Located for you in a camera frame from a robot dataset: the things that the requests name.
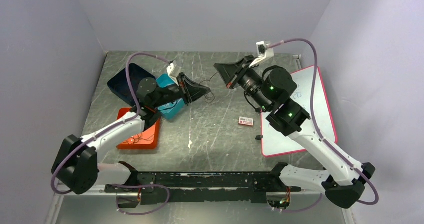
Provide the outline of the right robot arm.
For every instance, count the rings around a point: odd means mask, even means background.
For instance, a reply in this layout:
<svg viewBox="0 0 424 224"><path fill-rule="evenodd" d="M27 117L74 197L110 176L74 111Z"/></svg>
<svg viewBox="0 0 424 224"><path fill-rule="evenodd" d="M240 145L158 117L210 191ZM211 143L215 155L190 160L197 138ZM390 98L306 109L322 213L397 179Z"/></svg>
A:
<svg viewBox="0 0 424 224"><path fill-rule="evenodd" d="M360 203L366 187L372 186L375 167L350 157L321 133L314 116L292 99L297 84L285 68L273 65L259 75L251 68L254 61L248 55L233 63L215 63L214 68L227 88L241 87L267 113L274 130L298 143L323 166L317 171L281 163L273 170L270 186L275 191L285 187L313 190L343 209Z"/></svg>

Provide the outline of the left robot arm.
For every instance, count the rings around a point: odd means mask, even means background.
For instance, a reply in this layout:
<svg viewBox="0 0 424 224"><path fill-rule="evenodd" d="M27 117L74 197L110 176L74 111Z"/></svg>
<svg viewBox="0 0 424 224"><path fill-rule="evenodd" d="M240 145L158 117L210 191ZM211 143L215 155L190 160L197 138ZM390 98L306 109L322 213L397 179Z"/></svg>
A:
<svg viewBox="0 0 424 224"><path fill-rule="evenodd" d="M176 80L172 85L160 87L155 78L147 77L136 90L130 85L135 106L123 117L91 134L66 137L52 165L51 189L61 195L81 195L95 185L134 191L139 184L134 167L122 161L102 164L100 159L118 144L153 126L161 117L158 107L178 100L189 105L211 92L209 87L190 80L182 72Z"/></svg>

